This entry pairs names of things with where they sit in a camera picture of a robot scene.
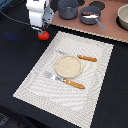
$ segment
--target fork handle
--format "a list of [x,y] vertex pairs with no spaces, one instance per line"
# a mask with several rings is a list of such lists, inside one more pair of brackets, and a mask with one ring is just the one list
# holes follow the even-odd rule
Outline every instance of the fork handle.
[[89,61],[93,61],[93,62],[96,62],[97,61],[96,58],[92,58],[92,57],[87,57],[87,56],[82,56],[82,55],[77,55],[77,57],[79,59],[83,59],[83,60],[89,60]]
[[79,89],[85,89],[85,87],[82,84],[78,84],[78,83],[75,83],[75,82],[67,80],[67,79],[63,79],[63,82],[66,84],[72,85],[76,88],[79,88]]

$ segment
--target kitchen utensil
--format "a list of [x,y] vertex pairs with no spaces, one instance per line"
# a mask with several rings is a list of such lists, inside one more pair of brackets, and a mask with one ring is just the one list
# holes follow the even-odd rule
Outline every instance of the kitchen utensil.
[[74,86],[74,87],[79,88],[79,89],[85,89],[85,87],[82,84],[78,84],[78,83],[75,83],[73,81],[58,77],[58,76],[53,75],[53,74],[51,74],[51,73],[49,73],[47,71],[44,73],[44,76],[49,78],[49,79],[52,79],[52,80],[62,81],[64,83],[66,83],[66,84],[69,84],[69,85]]
[[121,6],[118,9],[118,16],[119,16],[119,22],[120,25],[128,30],[128,4]]
[[[61,52],[61,51],[57,51],[56,52],[63,54],[63,55],[71,55],[70,53],[65,53],[65,52]],[[88,60],[88,61],[93,61],[96,62],[97,59],[96,58],[92,58],[92,57],[87,57],[87,56],[82,56],[82,55],[75,55],[74,56],[78,57],[79,59],[83,59],[83,60]]]
[[73,19],[78,14],[78,1],[77,0],[60,0],[58,2],[59,16],[63,19]]
[[99,16],[99,14],[92,13],[92,12],[82,12],[81,14],[82,14],[82,16],[90,16],[90,15],[96,15],[96,16]]
[[55,63],[56,72],[64,78],[74,78],[81,73],[82,69],[81,60],[71,55],[62,56]]
[[[86,18],[83,17],[82,13],[83,12],[91,12],[91,13],[95,13],[95,14],[99,14],[99,16],[97,18]],[[99,22],[100,18],[101,18],[101,10],[98,7],[94,7],[94,6],[87,6],[84,7],[80,10],[80,21],[84,24],[96,24],[98,23],[99,26],[101,27],[102,30],[105,30],[105,27]]]

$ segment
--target plate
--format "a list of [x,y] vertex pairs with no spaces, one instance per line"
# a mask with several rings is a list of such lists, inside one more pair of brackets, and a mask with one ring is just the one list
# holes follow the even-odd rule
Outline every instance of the plate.
[[58,75],[63,78],[73,78],[82,71],[83,65],[79,58],[71,55],[65,55],[57,60],[55,69]]

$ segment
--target metal container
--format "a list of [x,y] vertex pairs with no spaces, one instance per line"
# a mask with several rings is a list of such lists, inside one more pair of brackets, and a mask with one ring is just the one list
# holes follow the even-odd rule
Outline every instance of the metal container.
[[125,30],[128,30],[128,4],[118,9],[118,16],[119,16],[120,25]]
[[58,2],[59,16],[67,20],[77,17],[78,6],[77,0],[60,0]]
[[[97,18],[86,18],[82,16],[82,12],[91,12],[91,13],[95,13],[95,14],[99,14],[99,16]],[[105,30],[105,27],[99,22],[100,18],[101,18],[101,10],[98,7],[95,6],[87,6],[84,7],[80,10],[80,15],[79,15],[80,21],[84,24],[96,24],[98,23],[99,26]]]

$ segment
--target white placemat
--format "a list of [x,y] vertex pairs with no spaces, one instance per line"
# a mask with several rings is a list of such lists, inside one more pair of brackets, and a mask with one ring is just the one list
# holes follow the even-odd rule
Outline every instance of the white placemat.
[[[13,96],[79,127],[89,128],[112,49],[111,44],[59,31]],[[82,73],[70,79],[83,84],[84,90],[44,77],[45,71],[56,74],[55,62],[62,55],[55,50],[97,58],[97,62],[81,60]]]

